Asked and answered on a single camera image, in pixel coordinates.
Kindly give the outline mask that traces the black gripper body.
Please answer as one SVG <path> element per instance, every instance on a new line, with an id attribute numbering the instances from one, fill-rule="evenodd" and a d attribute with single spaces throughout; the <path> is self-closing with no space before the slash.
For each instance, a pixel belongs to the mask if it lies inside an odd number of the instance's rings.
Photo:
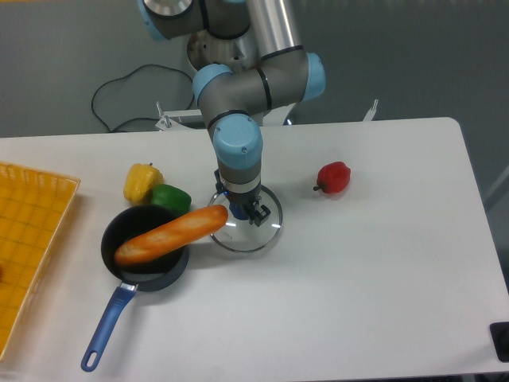
<path id="1" fill-rule="evenodd" d="M 251 205 L 258 200 L 261 192 L 261 174 L 247 183 L 233 183 L 226 180 L 219 170 L 214 172 L 216 178 L 216 193 L 224 195 L 231 203 L 236 205 Z"/>

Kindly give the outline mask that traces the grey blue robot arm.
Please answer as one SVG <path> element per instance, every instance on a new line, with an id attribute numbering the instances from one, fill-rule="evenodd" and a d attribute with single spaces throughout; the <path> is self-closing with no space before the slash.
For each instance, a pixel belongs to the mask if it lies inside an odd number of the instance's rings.
<path id="1" fill-rule="evenodd" d="M 256 61 L 235 72 L 234 57 L 209 60 L 192 79 L 192 91 L 207 126 L 218 169 L 216 188 L 235 218 L 261 226 L 270 209 L 262 190 L 262 135 L 255 116 L 315 99 L 325 90 L 320 57 L 304 50 L 290 1 L 140 1 L 154 38 L 204 32 L 237 42 L 251 35 Z"/>

